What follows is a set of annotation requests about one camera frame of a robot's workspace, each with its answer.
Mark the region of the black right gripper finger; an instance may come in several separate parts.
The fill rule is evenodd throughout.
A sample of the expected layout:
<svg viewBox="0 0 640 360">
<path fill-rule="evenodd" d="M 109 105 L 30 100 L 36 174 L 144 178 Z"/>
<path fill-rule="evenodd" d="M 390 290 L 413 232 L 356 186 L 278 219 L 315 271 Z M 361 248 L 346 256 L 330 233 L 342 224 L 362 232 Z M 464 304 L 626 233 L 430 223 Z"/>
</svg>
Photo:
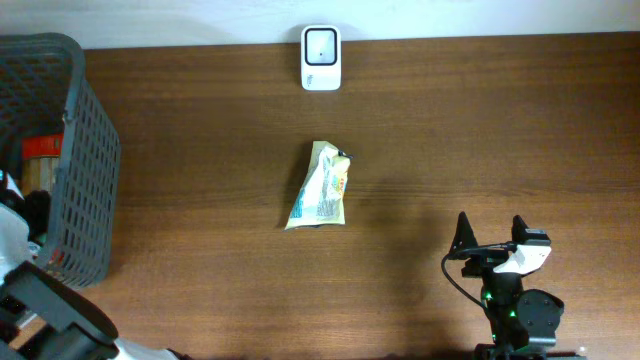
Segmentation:
<svg viewBox="0 0 640 360">
<path fill-rule="evenodd" d="M 466 251 L 474 249 L 477 246 L 478 243 L 468 217 L 465 212 L 460 212 L 449 255 L 452 258 L 462 258 Z"/>
<path fill-rule="evenodd" d="M 520 215 L 513 217 L 513 224 L 511 228 L 512 241 L 517 244 L 524 245 L 529 240 L 529 233 L 527 232 L 528 226 Z"/>
</svg>

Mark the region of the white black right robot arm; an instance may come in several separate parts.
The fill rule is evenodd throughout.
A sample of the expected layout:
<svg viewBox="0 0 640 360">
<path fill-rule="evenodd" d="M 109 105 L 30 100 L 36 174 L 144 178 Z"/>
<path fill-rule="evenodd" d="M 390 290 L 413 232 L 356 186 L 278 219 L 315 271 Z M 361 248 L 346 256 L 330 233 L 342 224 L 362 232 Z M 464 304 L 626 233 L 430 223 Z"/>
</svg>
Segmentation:
<svg viewBox="0 0 640 360">
<path fill-rule="evenodd" d="M 523 278 L 538 271 L 551 253 L 551 239 L 516 215 L 511 240 L 480 245 L 465 213 L 458 215 L 449 252 L 441 260 L 443 275 L 478 305 L 490 323 L 492 342 L 474 349 L 475 359 L 545 359 L 556 345 L 564 302 L 539 289 L 526 290 Z M 482 281 L 475 297 L 446 272 L 446 263 L 462 261 L 461 276 Z"/>
</svg>

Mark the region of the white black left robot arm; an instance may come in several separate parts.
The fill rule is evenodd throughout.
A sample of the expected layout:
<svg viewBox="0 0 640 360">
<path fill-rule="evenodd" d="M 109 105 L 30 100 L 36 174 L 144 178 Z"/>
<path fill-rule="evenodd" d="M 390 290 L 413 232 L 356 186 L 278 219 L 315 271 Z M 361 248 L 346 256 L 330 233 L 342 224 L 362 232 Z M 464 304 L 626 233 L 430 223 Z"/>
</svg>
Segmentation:
<svg viewBox="0 0 640 360">
<path fill-rule="evenodd" d="M 92 302 L 30 259 L 26 199 L 1 173 L 1 357 L 3 359 L 185 359 L 119 337 Z"/>
</svg>

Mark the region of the yellow chip bag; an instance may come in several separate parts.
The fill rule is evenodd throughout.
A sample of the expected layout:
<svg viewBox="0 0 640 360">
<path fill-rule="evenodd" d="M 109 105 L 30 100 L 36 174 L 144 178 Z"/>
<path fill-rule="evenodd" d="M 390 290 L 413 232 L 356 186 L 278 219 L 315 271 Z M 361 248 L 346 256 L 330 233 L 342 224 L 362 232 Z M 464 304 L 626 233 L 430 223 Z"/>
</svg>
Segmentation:
<svg viewBox="0 0 640 360">
<path fill-rule="evenodd" d="M 314 141 L 306 177 L 285 231 L 344 225 L 344 195 L 352 157 L 328 141 Z"/>
</svg>

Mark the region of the orange pasta package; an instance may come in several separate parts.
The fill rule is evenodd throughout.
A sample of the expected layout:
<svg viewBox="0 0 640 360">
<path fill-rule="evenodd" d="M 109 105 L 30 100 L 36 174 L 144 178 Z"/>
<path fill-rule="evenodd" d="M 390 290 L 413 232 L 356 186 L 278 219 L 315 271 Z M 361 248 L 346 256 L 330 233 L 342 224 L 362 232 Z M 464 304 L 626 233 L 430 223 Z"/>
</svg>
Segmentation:
<svg viewBox="0 0 640 360">
<path fill-rule="evenodd" d="M 22 140 L 21 190 L 51 193 L 56 181 L 64 135 L 29 137 Z"/>
</svg>

